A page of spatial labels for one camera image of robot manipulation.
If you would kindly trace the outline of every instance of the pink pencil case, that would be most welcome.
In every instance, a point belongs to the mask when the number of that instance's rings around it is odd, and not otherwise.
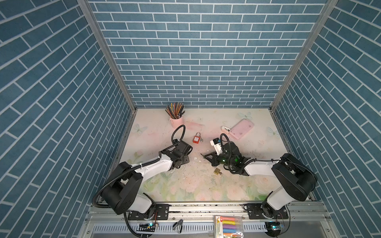
[[[229,129],[223,126],[221,129],[224,132],[227,132],[232,138],[239,140],[244,135],[246,135],[252,128],[254,127],[254,123],[249,121],[248,119],[242,119],[238,122],[232,129]]]

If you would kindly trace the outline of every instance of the table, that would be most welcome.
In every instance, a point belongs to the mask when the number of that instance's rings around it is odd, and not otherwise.
[[[185,109],[186,126],[183,141],[193,147],[189,163],[148,179],[139,192],[145,192],[155,201],[244,201],[264,200],[280,187],[272,176],[242,176],[223,173],[216,175],[210,162],[202,154],[214,151],[210,141],[221,134],[221,126],[232,128],[243,118],[254,123],[243,138],[233,141],[245,157],[258,159],[279,158],[287,153],[274,121],[267,109]],[[171,145],[174,131],[164,109],[138,109],[120,162],[137,164],[158,156],[158,151]],[[176,136],[181,136],[179,129]],[[193,143],[197,132],[203,142]]]

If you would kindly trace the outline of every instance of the cup of pencils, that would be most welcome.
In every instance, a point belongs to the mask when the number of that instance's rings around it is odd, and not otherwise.
[[[177,128],[184,124],[184,117],[182,116],[185,111],[184,104],[181,102],[174,102],[168,104],[165,111],[169,115],[169,120],[171,121],[172,127]]]

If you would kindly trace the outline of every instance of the black mounting plate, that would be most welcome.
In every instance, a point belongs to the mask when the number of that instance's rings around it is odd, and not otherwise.
[[[248,203],[245,204],[245,209],[248,210],[247,214],[249,215],[250,220],[256,220],[256,219],[268,219],[263,215],[262,212],[262,203]],[[288,219],[288,213],[286,211],[286,207],[283,206],[279,211],[278,211],[278,220],[280,219]]]
[[[168,213],[169,204],[156,204],[154,217],[152,219],[154,220],[156,217],[156,220],[168,220]],[[132,211],[131,213],[128,213],[128,220],[144,220],[144,216],[140,212]]]

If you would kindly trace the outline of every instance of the wall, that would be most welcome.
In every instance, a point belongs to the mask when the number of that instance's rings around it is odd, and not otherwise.
[[[77,235],[129,114],[76,0],[0,1],[0,237]]]
[[[90,3],[139,107],[269,107],[325,1]]]
[[[275,111],[348,238],[380,237],[380,12],[378,0],[339,0]]]

